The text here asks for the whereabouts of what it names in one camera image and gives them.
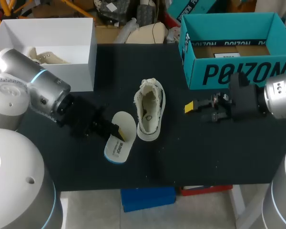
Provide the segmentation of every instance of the black table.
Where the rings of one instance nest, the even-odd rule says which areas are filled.
[[[60,191],[127,187],[268,183],[286,153],[286,120],[264,119],[220,124],[184,114],[184,105],[215,91],[187,88],[177,45],[99,45],[95,91],[76,93],[96,105],[109,104],[105,117],[118,111],[137,122],[133,96],[142,79],[164,87],[166,107],[161,134],[153,142],[136,138],[127,161],[112,164],[106,142],[69,136],[47,118],[28,112],[19,132],[40,150]]]

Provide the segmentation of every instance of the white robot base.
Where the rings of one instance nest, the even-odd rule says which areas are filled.
[[[0,229],[60,229],[62,207],[37,147],[0,129]]]

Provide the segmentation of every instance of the white paper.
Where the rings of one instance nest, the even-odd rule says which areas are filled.
[[[117,10],[118,8],[116,8],[116,6],[113,3],[109,3],[107,5],[107,8],[111,11],[114,12],[115,10]]]
[[[231,52],[231,53],[215,53],[215,58],[218,57],[240,57],[240,54],[238,52]]]

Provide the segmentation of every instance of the shoe insole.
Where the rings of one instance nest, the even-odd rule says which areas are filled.
[[[125,136],[125,142],[110,135],[104,149],[104,155],[108,161],[115,164],[122,164],[127,160],[137,136],[137,126],[133,117],[124,111],[116,113],[112,118],[112,123],[120,127]]]
[[[142,124],[146,132],[155,132],[157,130],[159,117],[156,117],[156,98],[153,92],[147,93],[142,99],[143,118]]]

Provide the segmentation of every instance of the cable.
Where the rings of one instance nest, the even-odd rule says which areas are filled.
[[[150,2],[150,0],[148,0],[148,5],[149,5],[149,2]],[[153,28],[155,25],[156,25],[156,23],[153,25]],[[154,39],[154,34],[153,34],[153,42],[156,44],[156,40]]]
[[[153,28],[155,25],[156,25],[156,23],[153,25]],[[153,42],[156,44],[156,40],[154,39],[154,34],[153,34]]]

